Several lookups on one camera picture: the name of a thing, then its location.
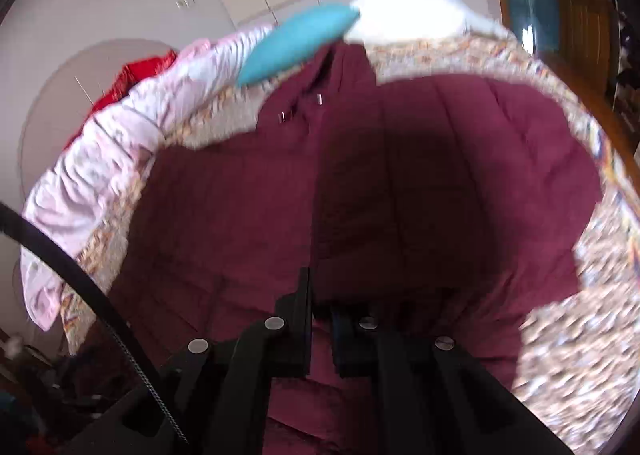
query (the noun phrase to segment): black cable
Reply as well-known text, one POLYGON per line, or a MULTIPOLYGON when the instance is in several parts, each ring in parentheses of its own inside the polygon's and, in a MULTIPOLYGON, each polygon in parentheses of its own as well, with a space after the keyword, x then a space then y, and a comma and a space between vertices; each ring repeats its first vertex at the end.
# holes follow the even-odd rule
POLYGON ((146 357, 142 346, 133 336, 122 316, 111 305, 109 299, 102 294, 89 275, 54 241, 2 202, 0 202, 0 231, 46 263, 95 312, 95 315, 102 321, 102 324, 111 333, 113 339, 116 340, 133 365, 140 379, 172 425, 176 435, 183 442, 188 443, 184 430, 180 427, 179 415, 174 402, 166 395, 158 371, 146 357))

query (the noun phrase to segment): red object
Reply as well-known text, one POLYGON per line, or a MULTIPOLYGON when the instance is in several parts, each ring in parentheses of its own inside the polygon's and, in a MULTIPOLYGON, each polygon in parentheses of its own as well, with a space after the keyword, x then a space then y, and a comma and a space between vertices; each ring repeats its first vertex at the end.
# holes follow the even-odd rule
MULTIPOLYGON (((364 49, 337 44, 255 132, 158 153, 110 299, 160 364, 269 317, 313 260, 320 300, 450 333, 510 386, 526 312, 577 289, 571 247, 599 198, 549 98, 473 76, 378 87, 364 49)), ((309 378, 273 382, 264 453, 374 454, 374 409, 316 323, 309 378)))
POLYGON ((171 67, 171 64, 175 61, 177 56, 178 55, 174 50, 170 50, 164 56, 153 56, 152 58, 146 58, 144 60, 132 61, 131 63, 127 63, 123 66, 116 76, 113 85, 111 85, 111 88, 92 105, 91 110, 89 110, 89 113, 82 122, 82 125, 80 125, 79 130, 71 136, 68 142, 66 142, 63 150, 66 150, 71 146, 71 143, 73 143, 76 138, 82 134, 82 127, 84 127, 84 124, 92 115, 95 114, 95 112, 100 112, 108 105, 123 99, 129 94, 129 90, 140 83, 143 79, 155 76, 160 74, 162 71, 167 70, 171 67))

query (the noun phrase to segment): blue fabric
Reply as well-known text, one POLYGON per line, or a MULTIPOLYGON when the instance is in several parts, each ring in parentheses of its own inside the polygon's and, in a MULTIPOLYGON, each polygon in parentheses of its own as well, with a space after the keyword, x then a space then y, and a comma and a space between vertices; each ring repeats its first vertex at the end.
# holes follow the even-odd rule
POLYGON ((292 16, 255 46, 238 76, 238 86, 267 79, 309 60, 324 44, 340 38, 360 13, 341 4, 326 4, 292 16))

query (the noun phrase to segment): red cloth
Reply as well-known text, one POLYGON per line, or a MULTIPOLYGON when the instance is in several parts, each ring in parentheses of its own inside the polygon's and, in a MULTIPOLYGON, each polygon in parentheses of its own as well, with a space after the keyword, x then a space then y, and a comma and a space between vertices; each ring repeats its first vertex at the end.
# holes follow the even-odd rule
MULTIPOLYGON (((383 318, 455 332, 510 384, 523 312, 575 292, 595 167, 528 87, 375 83, 361 46, 325 47, 255 132, 158 153, 110 292, 155 363, 267 318, 313 256, 320 299, 383 296, 383 318)), ((373 410, 369 382, 337 377, 315 324, 309 378, 273 382, 264 453, 374 454, 373 410)))
POLYGON ((171 67, 171 64, 175 61, 177 56, 178 55, 174 50, 170 50, 164 56, 153 56, 151 58, 145 58, 144 60, 132 61, 131 63, 124 65, 116 76, 111 88, 92 105, 89 113, 82 122, 82 125, 80 125, 79 130, 71 136, 68 142, 66 142, 63 150, 66 150, 71 146, 71 143, 73 143, 76 138, 82 134, 82 127, 84 127, 84 124, 92 115, 95 114, 95 112, 100 112, 108 105, 123 99, 129 94, 129 90, 135 87, 135 85, 140 83, 143 79, 155 76, 160 74, 162 71, 167 70, 171 67))

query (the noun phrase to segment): bed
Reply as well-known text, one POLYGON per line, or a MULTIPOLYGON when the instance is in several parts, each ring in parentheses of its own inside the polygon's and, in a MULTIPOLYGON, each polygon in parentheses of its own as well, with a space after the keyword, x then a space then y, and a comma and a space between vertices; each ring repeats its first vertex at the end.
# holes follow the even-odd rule
MULTIPOLYGON (((578 455, 597 453, 638 393, 640 200, 600 125, 541 61, 513 40, 467 35, 367 49, 378 82, 467 72, 530 84, 563 108, 574 136, 591 152, 603 200, 574 253, 580 292, 533 310, 521 327, 513 393, 578 455)), ((227 88, 166 136, 167 144, 202 148, 255 127, 262 101, 292 71, 250 88, 227 88)), ((110 203, 77 259, 109 293, 127 251, 127 230, 150 164, 110 203)), ((95 322, 65 286, 60 310, 70 353, 95 322)))

